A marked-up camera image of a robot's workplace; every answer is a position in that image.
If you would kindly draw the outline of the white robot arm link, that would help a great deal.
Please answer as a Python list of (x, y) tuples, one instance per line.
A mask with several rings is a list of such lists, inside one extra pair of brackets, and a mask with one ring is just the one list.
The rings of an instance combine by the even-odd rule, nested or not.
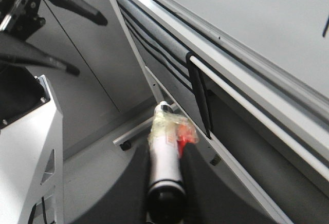
[(63, 115), (49, 80), (1, 68), (1, 223), (63, 223)]

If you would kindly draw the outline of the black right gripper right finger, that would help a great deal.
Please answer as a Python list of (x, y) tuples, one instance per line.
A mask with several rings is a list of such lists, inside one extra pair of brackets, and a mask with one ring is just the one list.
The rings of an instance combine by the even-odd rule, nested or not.
[(274, 223), (232, 191), (195, 144), (185, 145), (180, 168), (187, 194), (184, 223)]

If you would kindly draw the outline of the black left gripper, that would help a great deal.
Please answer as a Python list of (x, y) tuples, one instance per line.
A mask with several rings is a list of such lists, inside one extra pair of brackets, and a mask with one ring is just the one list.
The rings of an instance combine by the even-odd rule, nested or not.
[[(105, 16), (85, 0), (49, 1), (97, 25), (108, 24)], [(19, 67), (33, 65), (54, 68), (78, 76), (80, 71), (76, 66), (25, 42), (46, 24), (46, 20), (38, 15), (40, 3), (41, 0), (1, 0), (1, 31), (4, 31), (1, 32), (1, 63)]]

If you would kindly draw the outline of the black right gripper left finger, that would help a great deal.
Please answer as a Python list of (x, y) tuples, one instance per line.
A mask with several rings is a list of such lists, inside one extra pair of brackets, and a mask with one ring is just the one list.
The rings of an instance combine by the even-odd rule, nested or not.
[(115, 184), (73, 223), (146, 223), (150, 152), (140, 145)]

